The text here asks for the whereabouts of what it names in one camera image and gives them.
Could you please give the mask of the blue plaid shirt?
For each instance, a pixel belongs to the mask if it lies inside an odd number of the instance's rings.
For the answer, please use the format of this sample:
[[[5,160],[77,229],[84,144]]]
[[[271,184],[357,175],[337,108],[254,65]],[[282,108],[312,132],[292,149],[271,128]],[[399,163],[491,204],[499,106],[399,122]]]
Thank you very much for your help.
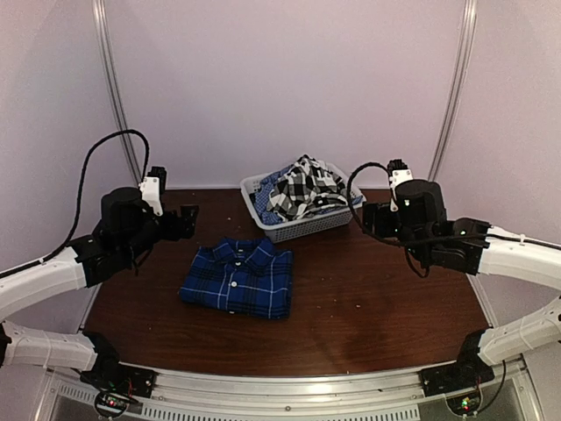
[[[179,289],[184,303],[255,318],[285,319],[291,311],[294,253],[268,238],[224,238],[201,246]]]

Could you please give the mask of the white plastic laundry basket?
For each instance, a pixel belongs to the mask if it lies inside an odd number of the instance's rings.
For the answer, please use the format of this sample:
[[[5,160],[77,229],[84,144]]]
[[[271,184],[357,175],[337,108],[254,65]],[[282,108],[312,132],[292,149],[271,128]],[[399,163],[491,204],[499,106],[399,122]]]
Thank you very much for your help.
[[[265,225],[259,218],[250,198],[250,194],[258,189],[260,181],[265,176],[265,174],[262,174],[246,177],[240,182],[239,186],[245,206],[254,224],[262,230],[273,243],[277,244],[292,239],[298,239],[307,235],[348,225],[351,222],[351,211],[349,208],[343,208],[342,210],[335,210],[312,218],[304,218],[277,225]]]

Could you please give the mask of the black white checked shirt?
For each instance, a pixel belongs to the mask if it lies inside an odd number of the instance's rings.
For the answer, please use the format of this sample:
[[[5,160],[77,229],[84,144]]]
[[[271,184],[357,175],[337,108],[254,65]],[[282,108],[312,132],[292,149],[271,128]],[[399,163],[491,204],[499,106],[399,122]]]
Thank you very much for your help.
[[[311,218],[348,206],[343,178],[304,154],[273,181],[266,210],[281,222]]]

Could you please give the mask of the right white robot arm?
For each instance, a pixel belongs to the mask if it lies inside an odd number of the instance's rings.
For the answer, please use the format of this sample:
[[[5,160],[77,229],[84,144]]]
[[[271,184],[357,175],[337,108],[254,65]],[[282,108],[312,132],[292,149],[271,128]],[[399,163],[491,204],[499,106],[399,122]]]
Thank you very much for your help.
[[[419,277],[441,267],[467,275],[498,275],[560,288],[560,247],[473,218],[449,220],[435,182],[390,179],[391,199],[367,203],[360,219],[373,239],[403,248]],[[560,300],[505,325],[468,334],[450,380],[461,388],[492,377],[493,366],[560,340]]]

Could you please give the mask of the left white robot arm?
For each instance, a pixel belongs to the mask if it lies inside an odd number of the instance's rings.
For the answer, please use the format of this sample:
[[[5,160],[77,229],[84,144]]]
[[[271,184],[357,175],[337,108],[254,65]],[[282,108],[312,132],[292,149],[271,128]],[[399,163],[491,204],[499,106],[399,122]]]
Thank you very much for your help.
[[[9,317],[68,291],[89,289],[125,270],[136,271],[161,240],[189,239],[199,208],[165,210],[160,193],[119,188],[101,199],[101,219],[90,235],[71,239],[52,257],[1,274],[1,363],[65,367],[91,384],[118,389],[126,380],[116,349],[101,334],[26,328]]]

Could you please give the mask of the light blue checked shirt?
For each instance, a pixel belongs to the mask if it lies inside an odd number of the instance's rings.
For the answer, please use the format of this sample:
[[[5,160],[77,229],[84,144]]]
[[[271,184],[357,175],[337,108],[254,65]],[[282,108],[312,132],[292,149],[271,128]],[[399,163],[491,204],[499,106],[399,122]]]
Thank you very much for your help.
[[[280,219],[275,214],[273,214],[271,212],[268,212],[266,210],[266,203],[267,203],[267,200],[268,200],[268,194],[273,189],[273,181],[279,175],[282,175],[284,172],[286,172],[289,167],[290,166],[288,166],[286,168],[283,168],[280,171],[271,173],[270,175],[267,175],[265,178],[263,178],[260,181],[259,188],[253,194],[253,205],[254,205],[254,207],[257,211],[257,214],[258,214],[259,218],[261,219],[261,221],[265,225],[277,225],[277,224],[281,224],[281,223],[286,223],[286,222],[281,222]],[[347,200],[348,200],[348,205],[349,204],[358,205],[363,201],[363,197],[361,195],[354,196],[353,194],[349,195],[347,193]],[[327,211],[324,214],[327,214],[327,213],[332,212],[332,211],[338,211],[338,210]]]

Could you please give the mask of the right circuit board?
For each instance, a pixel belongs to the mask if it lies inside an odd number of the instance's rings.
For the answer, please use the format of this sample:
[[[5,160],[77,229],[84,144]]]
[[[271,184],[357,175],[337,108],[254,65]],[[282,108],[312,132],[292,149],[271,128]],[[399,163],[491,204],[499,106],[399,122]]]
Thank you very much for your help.
[[[459,417],[472,416],[479,410],[482,398],[479,395],[450,396],[446,399],[449,411]]]

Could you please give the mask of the circuit board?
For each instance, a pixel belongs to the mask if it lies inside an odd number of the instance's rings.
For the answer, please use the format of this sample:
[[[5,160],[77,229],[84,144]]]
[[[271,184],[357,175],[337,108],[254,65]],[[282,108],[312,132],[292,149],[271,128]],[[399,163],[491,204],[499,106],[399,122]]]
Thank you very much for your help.
[[[129,404],[110,393],[99,392],[94,399],[94,409],[102,417],[119,417],[129,408]]]
[[[479,395],[450,396],[446,399],[449,411],[459,417],[472,416],[479,410],[482,398]]]

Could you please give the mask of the left circuit board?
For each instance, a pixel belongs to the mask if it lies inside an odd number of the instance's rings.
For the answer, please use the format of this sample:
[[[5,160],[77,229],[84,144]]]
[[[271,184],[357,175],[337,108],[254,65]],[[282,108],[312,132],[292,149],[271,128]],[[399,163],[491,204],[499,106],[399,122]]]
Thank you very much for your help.
[[[119,417],[129,408],[129,404],[110,393],[99,392],[94,399],[94,409],[102,417]]]

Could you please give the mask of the right aluminium frame post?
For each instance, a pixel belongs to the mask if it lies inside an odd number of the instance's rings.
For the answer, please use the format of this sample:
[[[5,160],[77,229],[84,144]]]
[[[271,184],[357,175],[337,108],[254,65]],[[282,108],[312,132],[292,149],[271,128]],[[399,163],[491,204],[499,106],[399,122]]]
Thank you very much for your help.
[[[465,0],[461,25],[459,27],[458,49],[455,65],[452,72],[451,86],[447,104],[444,110],[444,118],[437,139],[437,146],[430,165],[429,180],[434,182],[443,165],[446,149],[449,145],[453,126],[455,124],[461,100],[461,94],[465,85],[468,72],[474,35],[477,26],[478,2],[476,0]]]

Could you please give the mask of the aluminium frame post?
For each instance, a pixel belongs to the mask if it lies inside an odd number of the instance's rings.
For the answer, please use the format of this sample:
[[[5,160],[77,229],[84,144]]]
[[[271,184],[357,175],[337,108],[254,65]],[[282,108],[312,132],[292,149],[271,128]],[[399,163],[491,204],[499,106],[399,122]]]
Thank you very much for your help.
[[[449,145],[453,126],[455,124],[461,100],[461,94],[465,85],[468,72],[474,35],[477,26],[478,2],[476,0],[465,0],[461,25],[459,27],[458,49],[455,65],[452,72],[451,86],[447,104],[444,110],[444,118],[437,139],[437,146],[430,165],[429,180],[434,182],[443,165],[446,149]]]
[[[92,11],[103,72],[110,98],[110,106],[117,129],[119,131],[124,131],[125,129],[128,129],[128,124],[117,80],[117,69],[110,42],[110,28],[108,25],[106,4],[104,0],[93,0]],[[129,133],[125,133],[121,135],[121,139],[121,144],[124,149],[125,162],[131,172],[132,180],[135,184],[139,184],[142,180],[142,167],[138,161],[133,145],[133,138]]]

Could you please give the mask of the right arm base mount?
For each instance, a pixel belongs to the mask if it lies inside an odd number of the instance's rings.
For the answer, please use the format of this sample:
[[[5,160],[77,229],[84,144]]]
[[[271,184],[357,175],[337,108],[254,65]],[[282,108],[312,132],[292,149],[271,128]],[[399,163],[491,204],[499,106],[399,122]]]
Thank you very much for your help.
[[[482,382],[492,381],[494,371],[488,366],[451,363],[421,370],[420,379],[423,393],[429,397],[463,389],[476,389]]]

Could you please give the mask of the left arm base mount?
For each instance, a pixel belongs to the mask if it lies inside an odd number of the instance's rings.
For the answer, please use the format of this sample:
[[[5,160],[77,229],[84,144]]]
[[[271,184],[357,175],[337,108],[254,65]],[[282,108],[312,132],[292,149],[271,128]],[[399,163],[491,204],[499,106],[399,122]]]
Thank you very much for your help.
[[[156,380],[151,369],[118,364],[112,369],[78,371],[80,380],[96,389],[127,397],[150,398]]]

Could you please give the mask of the aluminium front rail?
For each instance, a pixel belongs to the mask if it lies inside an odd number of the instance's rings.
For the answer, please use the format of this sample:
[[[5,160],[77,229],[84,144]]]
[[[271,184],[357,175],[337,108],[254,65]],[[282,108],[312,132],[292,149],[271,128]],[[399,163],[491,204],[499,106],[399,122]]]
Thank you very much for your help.
[[[428,396],[418,367],[352,375],[248,377],[161,369],[152,394],[121,420],[462,420],[469,397],[484,411],[474,420],[541,420],[543,411],[522,358],[494,370],[473,389]]]

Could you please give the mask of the left aluminium frame post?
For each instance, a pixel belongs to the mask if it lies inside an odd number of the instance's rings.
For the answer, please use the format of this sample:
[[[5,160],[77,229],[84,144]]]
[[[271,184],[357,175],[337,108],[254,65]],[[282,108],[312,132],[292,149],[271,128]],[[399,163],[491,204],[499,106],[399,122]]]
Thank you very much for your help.
[[[124,131],[125,129],[128,129],[128,124],[117,80],[117,69],[110,42],[110,28],[108,25],[106,4],[104,0],[93,0],[92,11],[103,72],[110,98],[110,106],[117,129],[119,131]],[[133,138],[129,133],[125,133],[121,135],[121,139],[121,144],[124,149],[125,162],[131,172],[132,180],[135,184],[139,184],[142,180],[142,167],[138,161],[133,145]]]

